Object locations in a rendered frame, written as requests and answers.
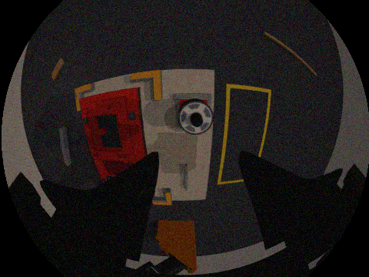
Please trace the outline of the brown thin rod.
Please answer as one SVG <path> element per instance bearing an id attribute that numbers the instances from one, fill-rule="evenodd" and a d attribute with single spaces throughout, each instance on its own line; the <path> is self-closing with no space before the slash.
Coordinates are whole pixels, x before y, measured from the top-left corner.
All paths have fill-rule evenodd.
<path id="1" fill-rule="evenodd" d="M 275 38 L 274 36 L 271 36 L 267 32 L 262 33 L 262 35 L 264 35 L 265 37 L 268 37 L 268 39 L 273 40 L 274 42 L 278 43 L 281 47 L 285 48 L 287 50 L 287 52 L 289 52 L 293 56 L 295 56 L 295 58 L 297 58 L 299 62 L 302 62 L 302 64 L 305 65 L 305 68 L 308 68 L 308 70 L 311 71 L 311 74 L 314 74 L 314 76 L 317 76 L 317 73 L 302 58 L 299 58 L 299 56 L 296 55 L 295 52 L 293 52 L 291 49 L 289 49 L 289 47 L 286 46 L 284 43 L 282 43 L 281 41 L 277 40 L 277 38 Z"/>

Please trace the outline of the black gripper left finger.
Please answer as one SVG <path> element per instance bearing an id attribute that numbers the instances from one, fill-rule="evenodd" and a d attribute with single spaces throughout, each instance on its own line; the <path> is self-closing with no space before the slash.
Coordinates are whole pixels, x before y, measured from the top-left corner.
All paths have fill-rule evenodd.
<path id="1" fill-rule="evenodd" d="M 40 185 L 56 209 L 88 225 L 127 259 L 139 261 L 158 173 L 159 155 L 153 152 L 90 190 L 45 179 Z"/>

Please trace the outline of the yellow rectangular outline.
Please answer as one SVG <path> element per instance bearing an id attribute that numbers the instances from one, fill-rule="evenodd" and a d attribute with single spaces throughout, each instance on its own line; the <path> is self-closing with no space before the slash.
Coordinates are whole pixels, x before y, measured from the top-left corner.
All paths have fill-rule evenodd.
<path id="1" fill-rule="evenodd" d="M 236 85 L 236 84 L 227 84 L 225 86 L 227 89 L 227 95 L 225 95 L 225 98 L 227 99 L 227 102 L 225 102 L 225 121 L 224 121 L 224 139 L 222 139 L 222 149 L 221 149 L 221 168 L 219 169 L 219 176 L 218 176 L 218 185 L 220 184 L 233 184 L 233 182 L 243 182 L 243 179 L 238 179 L 237 181 L 226 181 L 221 182 L 221 172 L 222 167 L 224 167 L 224 155 L 225 155 L 225 147 L 227 147 L 227 138 L 228 138 L 228 114 L 230 114 L 230 90 L 231 88 L 236 89 L 251 89 L 251 90 L 258 90 L 258 92 L 267 92 L 268 93 L 268 107 L 267 107 L 267 116 L 265 116 L 265 123 L 264 123 L 264 135 L 261 139 L 261 148 L 258 152 L 258 157 L 261 157 L 261 151 L 264 148 L 264 139 L 265 139 L 265 132 L 267 132 L 267 126 L 268 126 L 268 115 L 270 115 L 270 102 L 271 102 L 271 90 L 265 89 L 261 87 L 255 87 L 255 86 L 243 86 L 243 85 Z"/>

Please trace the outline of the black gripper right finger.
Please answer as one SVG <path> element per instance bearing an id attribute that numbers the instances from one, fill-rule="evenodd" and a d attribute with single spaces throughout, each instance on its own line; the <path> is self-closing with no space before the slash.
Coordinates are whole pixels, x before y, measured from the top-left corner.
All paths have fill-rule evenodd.
<path id="1" fill-rule="evenodd" d="M 247 151 L 240 151 L 238 163 L 265 249 L 284 242 L 320 197 L 336 185 L 343 170 L 304 179 Z"/>

